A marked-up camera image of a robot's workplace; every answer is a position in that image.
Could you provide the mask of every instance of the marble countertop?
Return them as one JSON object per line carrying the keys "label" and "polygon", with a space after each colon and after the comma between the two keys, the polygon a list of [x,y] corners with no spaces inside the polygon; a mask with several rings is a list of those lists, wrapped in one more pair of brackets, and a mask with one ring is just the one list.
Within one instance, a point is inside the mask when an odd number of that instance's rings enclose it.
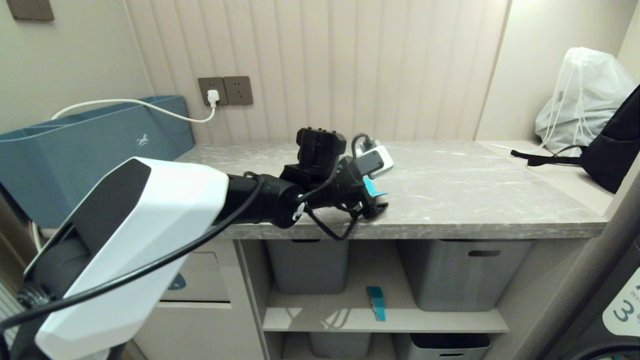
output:
{"label": "marble countertop", "polygon": [[[391,172],[374,181],[389,207],[360,219],[353,238],[552,239],[592,238],[607,221],[569,195],[475,142],[387,142]],[[176,161],[209,165],[228,174],[280,175],[297,163],[292,144],[197,145]],[[349,216],[319,209],[318,217],[341,233]],[[229,227],[232,239],[324,238],[304,214],[290,229],[271,224]]]}

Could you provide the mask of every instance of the blue storage box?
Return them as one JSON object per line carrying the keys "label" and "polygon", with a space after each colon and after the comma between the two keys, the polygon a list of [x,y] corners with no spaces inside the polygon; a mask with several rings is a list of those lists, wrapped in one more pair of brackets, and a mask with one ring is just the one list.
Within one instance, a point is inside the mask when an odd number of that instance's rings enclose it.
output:
{"label": "blue storage box", "polygon": [[[140,99],[179,115],[181,96]],[[0,184],[39,226],[57,227],[109,171],[132,156],[174,160],[193,147],[189,123],[123,103],[0,135]]]}

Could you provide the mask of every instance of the white drawstring bag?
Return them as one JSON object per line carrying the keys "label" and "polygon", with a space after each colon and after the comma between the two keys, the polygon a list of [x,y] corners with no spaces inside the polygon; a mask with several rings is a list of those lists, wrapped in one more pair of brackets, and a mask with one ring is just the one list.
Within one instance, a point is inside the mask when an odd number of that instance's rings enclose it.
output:
{"label": "white drawstring bag", "polygon": [[[612,55],[572,47],[564,56],[553,97],[536,118],[540,146],[556,153],[569,145],[589,145],[635,87]],[[579,154],[579,148],[562,153]]]}

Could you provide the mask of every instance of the electrical socket panel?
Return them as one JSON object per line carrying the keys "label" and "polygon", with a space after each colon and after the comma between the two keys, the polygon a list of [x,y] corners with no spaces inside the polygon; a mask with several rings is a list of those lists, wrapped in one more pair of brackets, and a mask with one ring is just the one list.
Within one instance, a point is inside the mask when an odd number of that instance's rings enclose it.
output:
{"label": "electrical socket panel", "polygon": [[198,78],[198,85],[200,86],[200,95],[202,96],[202,102],[206,106],[210,106],[207,98],[207,92],[209,90],[217,90],[220,95],[217,105],[227,105],[227,92],[225,91],[225,82],[223,78]]}
{"label": "electrical socket panel", "polygon": [[251,105],[251,81],[248,76],[228,76],[224,78],[227,101],[229,105]]}

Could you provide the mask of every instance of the black cable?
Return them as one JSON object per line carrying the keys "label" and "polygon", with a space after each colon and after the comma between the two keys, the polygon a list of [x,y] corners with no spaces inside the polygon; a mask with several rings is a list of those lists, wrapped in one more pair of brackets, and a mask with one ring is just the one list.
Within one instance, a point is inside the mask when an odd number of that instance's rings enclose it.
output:
{"label": "black cable", "polygon": [[80,304],[87,300],[91,300],[95,297],[98,297],[102,294],[105,294],[111,290],[115,290],[123,285],[129,284],[132,281],[135,281],[157,269],[178,260],[182,256],[188,255],[191,251],[199,248],[207,241],[213,239],[215,236],[220,234],[226,228],[229,227],[233,223],[238,216],[242,215],[242,213],[253,203],[255,198],[260,193],[262,186],[264,185],[264,179],[260,176],[255,176],[258,179],[258,183],[255,189],[252,191],[251,195],[244,201],[239,208],[237,208],[229,217],[224,219],[218,226],[214,229],[210,230],[208,233],[203,234],[201,237],[193,240],[187,245],[170,252],[169,254],[152,261],[144,266],[141,266],[131,272],[128,272],[124,275],[121,275],[113,280],[107,281],[104,284],[93,287],[89,290],[82,291],[81,293],[75,294],[65,299],[57,300],[54,302],[50,302],[48,304],[42,305],[40,307],[24,311],[15,316],[11,316],[4,321],[0,322],[0,360],[9,360],[9,346],[6,343],[4,338],[4,331],[7,329],[11,329],[14,326],[18,326],[22,323],[29,322],[40,318],[41,316],[45,316],[51,314],[55,311],[59,311],[62,309],[66,309],[70,306]]}
{"label": "black cable", "polygon": [[329,229],[329,227],[324,222],[322,222],[322,220],[320,220],[316,216],[316,214],[314,214],[314,210],[309,205],[305,205],[305,212],[320,227],[320,229],[324,231],[325,234],[329,235],[329,237],[331,237],[334,240],[346,239],[349,236],[349,234],[351,234],[351,231],[353,230],[354,226],[356,226],[356,223],[358,222],[358,217],[360,216],[360,213],[357,211],[350,212],[351,222],[349,223],[349,226],[347,227],[347,229],[344,231],[344,234],[342,234],[342,236],[339,236],[333,230]]}
{"label": "black cable", "polygon": [[331,182],[335,179],[335,176],[338,174],[339,165],[340,165],[340,156],[336,156],[335,164],[333,166],[333,170],[331,171],[331,175],[329,175],[329,178],[325,182],[323,182],[322,185],[320,185],[317,188],[311,190],[310,192],[306,193],[305,195],[302,195],[301,197],[297,198],[296,200],[298,201],[298,204],[302,204],[309,197],[313,196],[314,194],[318,193],[320,190],[322,190],[322,189],[326,188],[327,186],[329,186],[329,184],[331,184]]}
{"label": "black cable", "polygon": [[356,143],[358,142],[358,140],[360,138],[366,138],[367,141],[371,141],[371,138],[369,137],[369,135],[365,134],[365,133],[359,133],[356,136],[353,137],[353,140],[351,141],[351,155],[353,155],[353,158],[357,158],[356,156]]}

